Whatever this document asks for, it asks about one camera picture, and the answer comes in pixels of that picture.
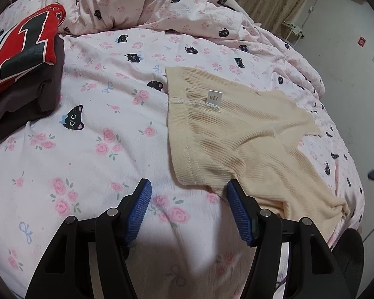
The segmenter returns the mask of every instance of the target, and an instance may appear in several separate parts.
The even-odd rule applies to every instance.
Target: pink floral bed sheet
[[[152,201],[127,260],[139,298],[239,298],[254,250],[225,201],[176,180],[167,66],[279,89],[311,112],[323,136],[298,147],[351,210],[328,244],[358,227],[364,195],[354,162],[319,100],[320,76],[291,46],[207,0],[19,0],[1,15],[0,31],[57,1],[67,11],[61,31],[71,34],[58,109],[0,144],[0,274],[14,292],[25,296],[66,216],[96,217],[148,178]],[[71,110],[80,130],[63,125]],[[286,266],[284,246],[278,285]]]

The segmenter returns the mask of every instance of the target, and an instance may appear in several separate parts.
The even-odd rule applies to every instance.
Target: clothing tag
[[[220,107],[220,103],[222,101],[222,95],[223,95],[223,92],[209,90],[208,97],[206,98],[206,103]]]

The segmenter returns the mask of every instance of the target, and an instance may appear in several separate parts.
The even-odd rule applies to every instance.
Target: dark gray garment
[[[49,116],[55,109],[61,89],[64,41],[56,35],[54,65],[39,65],[0,94],[0,140],[28,121]]]

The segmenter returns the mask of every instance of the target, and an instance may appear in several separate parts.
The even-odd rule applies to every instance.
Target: wall
[[[295,24],[302,26],[310,6],[306,0]],[[322,102],[344,139],[359,172],[366,199],[361,223],[364,238],[374,227],[374,11],[360,0],[318,0],[296,50],[320,73]],[[364,47],[357,42],[366,39]],[[374,233],[365,242],[365,269],[359,293],[374,277]]]

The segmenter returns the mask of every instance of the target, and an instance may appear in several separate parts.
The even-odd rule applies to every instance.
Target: metal screw
[[[69,216],[65,218],[65,223],[66,224],[71,224],[75,221],[75,216]]]
[[[269,210],[269,209],[262,209],[260,211],[260,214],[264,217],[270,217],[270,215],[272,214],[272,212]]]
[[[109,215],[109,216],[114,216],[117,213],[118,213],[118,209],[117,208],[111,208],[111,209],[107,210],[107,215]]]
[[[306,226],[310,226],[310,225],[311,225],[311,220],[310,220],[310,218],[305,217],[304,219],[302,219],[302,222],[303,222],[303,224],[306,225]]]

